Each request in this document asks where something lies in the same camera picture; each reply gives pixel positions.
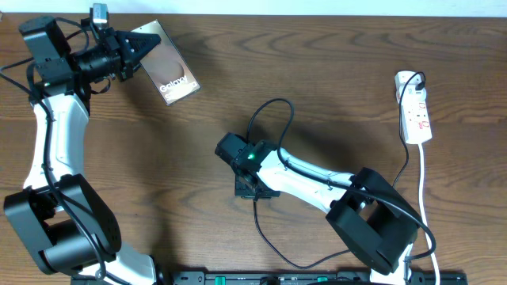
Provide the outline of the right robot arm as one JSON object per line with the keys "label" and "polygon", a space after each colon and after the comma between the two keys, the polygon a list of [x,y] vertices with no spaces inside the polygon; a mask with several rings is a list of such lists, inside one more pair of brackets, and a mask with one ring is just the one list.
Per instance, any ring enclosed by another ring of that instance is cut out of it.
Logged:
{"label": "right robot arm", "polygon": [[410,251],[421,216],[379,173],[324,169],[267,141],[248,143],[234,135],[216,147],[233,170],[235,194],[253,201],[289,194],[319,209],[348,250],[371,269],[375,283],[410,280]]}

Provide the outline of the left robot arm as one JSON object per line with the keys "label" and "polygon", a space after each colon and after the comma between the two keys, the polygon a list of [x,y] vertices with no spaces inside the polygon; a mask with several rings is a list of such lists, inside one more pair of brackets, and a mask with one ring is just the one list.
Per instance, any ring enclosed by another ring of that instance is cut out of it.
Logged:
{"label": "left robot arm", "polygon": [[23,90],[36,115],[36,143],[22,190],[5,198],[5,215],[44,274],[73,284],[162,284],[154,258],[122,240],[115,215],[84,175],[92,84],[128,80],[161,39],[89,17],[77,25],[85,45],[72,51],[60,22],[42,16],[19,28],[31,52]]}

